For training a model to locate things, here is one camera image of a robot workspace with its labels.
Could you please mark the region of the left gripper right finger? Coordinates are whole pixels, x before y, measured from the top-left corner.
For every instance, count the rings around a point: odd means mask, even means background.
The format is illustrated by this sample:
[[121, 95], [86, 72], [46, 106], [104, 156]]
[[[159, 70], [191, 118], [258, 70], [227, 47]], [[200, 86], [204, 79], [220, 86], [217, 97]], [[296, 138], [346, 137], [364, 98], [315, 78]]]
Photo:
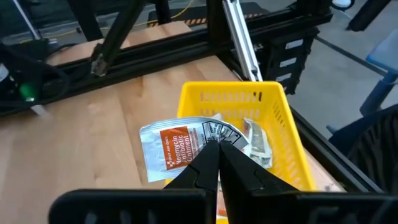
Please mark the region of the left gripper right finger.
[[220, 144], [220, 178], [229, 223], [293, 223], [283, 193], [296, 188], [256, 164], [232, 144]]

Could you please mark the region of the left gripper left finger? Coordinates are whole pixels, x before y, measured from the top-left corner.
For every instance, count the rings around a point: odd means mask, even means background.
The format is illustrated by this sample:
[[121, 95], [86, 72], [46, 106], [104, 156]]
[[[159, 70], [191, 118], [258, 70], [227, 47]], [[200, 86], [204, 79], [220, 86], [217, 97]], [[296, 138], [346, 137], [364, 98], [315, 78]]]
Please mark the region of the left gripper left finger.
[[177, 193], [167, 205], [165, 223], [216, 223], [220, 145], [208, 142], [192, 162], [165, 186]]

